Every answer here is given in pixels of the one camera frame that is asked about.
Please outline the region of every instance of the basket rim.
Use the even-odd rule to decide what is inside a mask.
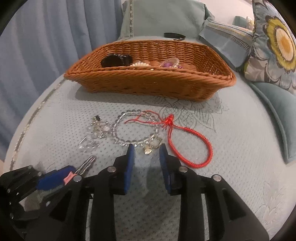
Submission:
[[[100,71],[100,73],[102,74],[110,74],[110,72],[114,72],[114,74],[118,75],[124,75],[126,77],[131,76],[134,77],[134,73],[135,71],[137,72],[141,72],[141,74],[149,74],[154,72],[154,70],[112,70],[112,71]],[[89,74],[92,75],[92,73],[95,73],[96,71],[92,72],[86,72],[86,73],[80,73],[80,74],[64,74],[64,77],[69,80],[72,81],[78,81],[80,79],[80,75],[83,75],[85,77],[85,74]],[[207,84],[208,81],[210,80],[212,84],[215,84],[216,86],[223,86],[223,87],[229,87],[232,86],[235,82],[236,82],[236,78],[234,76],[223,76],[221,75],[223,78],[219,79],[219,78],[213,78],[212,75],[208,74],[208,76],[201,76],[199,74],[190,74],[190,73],[180,73],[180,72],[170,72],[170,76],[169,78],[172,79],[180,79],[180,77],[186,78],[186,77],[190,77],[190,79],[186,79],[186,81],[190,81],[190,82],[196,82],[197,80],[199,81],[199,83],[205,83]]]
[[[68,77],[78,77],[81,74],[90,74],[90,73],[101,73],[101,74],[107,74],[107,73],[116,73],[119,75],[128,75],[130,73],[138,73],[138,72],[145,72],[145,73],[150,73],[150,72],[164,72],[164,75],[167,75],[168,71],[170,72],[170,74],[174,75],[174,73],[177,73],[180,77],[180,74],[182,74],[184,77],[188,77],[188,76],[203,76],[203,77],[210,77],[212,79],[216,79],[219,81],[219,85],[225,85],[225,84],[231,84],[233,81],[235,81],[235,74],[234,72],[231,70],[231,68],[225,63],[225,61],[209,46],[202,44],[202,43],[196,43],[196,42],[188,42],[188,41],[182,41],[188,44],[193,44],[193,45],[198,45],[201,46],[203,48],[207,48],[209,51],[211,51],[219,60],[220,63],[222,65],[222,67],[228,72],[228,75],[216,75],[216,74],[210,74],[207,72],[198,72],[195,70],[188,70],[188,69],[173,69],[173,68],[163,68],[163,67],[156,67],[156,66],[116,66],[116,67],[106,67],[106,68],[94,68],[94,69],[87,69],[87,70],[82,70],[82,71],[74,71],[74,69],[77,67],[77,65],[79,65],[81,63],[81,61],[86,60],[90,55],[92,55],[94,52],[100,51],[101,49],[104,49],[106,46],[112,46],[112,45],[117,45],[117,44],[130,44],[130,43],[149,43],[149,42],[153,42],[153,43],[168,43],[171,42],[173,44],[176,43],[176,41],[174,40],[129,40],[129,41],[116,41],[116,42],[112,42],[109,44],[105,44],[102,45],[98,48],[96,48],[95,50],[93,50],[92,52],[86,54],[85,56],[83,56],[81,59],[79,59],[76,63],[74,63],[64,74],[65,78]]]

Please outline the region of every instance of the blue curtain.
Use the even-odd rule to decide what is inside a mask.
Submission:
[[[120,0],[28,0],[0,36],[0,159],[21,119],[74,62],[117,40]]]

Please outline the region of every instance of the clear crystal bead bracelet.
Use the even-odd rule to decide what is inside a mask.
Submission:
[[[151,122],[159,122],[159,119],[152,115],[151,113],[148,113],[146,111],[141,111],[141,110],[127,110],[126,112],[122,112],[121,115],[118,116],[117,120],[115,123],[112,125],[112,130],[111,134],[115,140],[115,143],[118,143],[119,145],[129,145],[133,144],[134,147],[141,146],[144,149],[145,154],[149,154],[152,152],[152,149],[157,149],[159,148],[162,138],[160,138],[159,135],[159,130],[160,130],[160,125],[153,125],[153,131],[150,135],[142,138],[142,139],[134,139],[134,140],[124,140],[120,139],[117,135],[117,127],[118,124],[122,121],[122,119],[126,116],[136,116],[136,117],[141,117],[143,119],[146,119]]]

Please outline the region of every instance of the white wall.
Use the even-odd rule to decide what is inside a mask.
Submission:
[[[233,24],[235,16],[254,19],[252,4],[246,0],[197,0],[206,4],[215,21]]]

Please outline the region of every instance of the silver jewelry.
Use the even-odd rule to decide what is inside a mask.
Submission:
[[[118,124],[122,121],[122,119],[125,116],[141,116],[148,122],[159,122],[160,120],[152,115],[149,112],[146,111],[141,111],[141,110],[127,110],[126,112],[122,112],[121,115],[118,116],[117,120],[115,123],[112,125],[112,130],[111,133],[113,135],[113,138],[115,140],[115,143],[119,143],[119,145],[127,146],[129,144],[133,144],[135,147],[141,146],[144,148],[145,154],[149,154],[152,152],[152,149],[156,149],[160,146],[162,139],[158,136],[159,134],[159,129],[160,126],[159,124],[155,124],[152,126],[153,131],[150,135],[147,137],[144,137],[143,139],[138,139],[138,140],[124,140],[120,139],[117,136],[117,126]]]
[[[99,146],[98,138],[106,138],[111,133],[111,124],[107,121],[101,121],[96,116],[93,122],[87,127],[86,137],[79,143],[79,149],[83,152],[90,152]]]
[[[115,143],[118,143],[121,146],[133,144],[135,147],[143,147],[145,154],[149,154],[152,152],[153,149],[157,149],[160,147],[162,138],[158,136],[160,130],[159,124],[154,124],[152,126],[152,133],[147,137],[144,137],[143,139],[132,141],[120,139],[117,136],[117,127],[122,119],[126,116],[140,116],[148,122],[160,121],[158,117],[155,117],[149,112],[141,110],[127,110],[126,112],[122,112],[121,115],[118,116],[114,124],[111,124],[107,121],[102,121],[99,116],[95,116],[93,118],[94,121],[90,124],[90,126],[87,127],[86,137],[84,137],[79,143],[79,149],[83,152],[92,151],[95,148],[99,147],[98,139],[106,138],[109,134],[112,134]]]

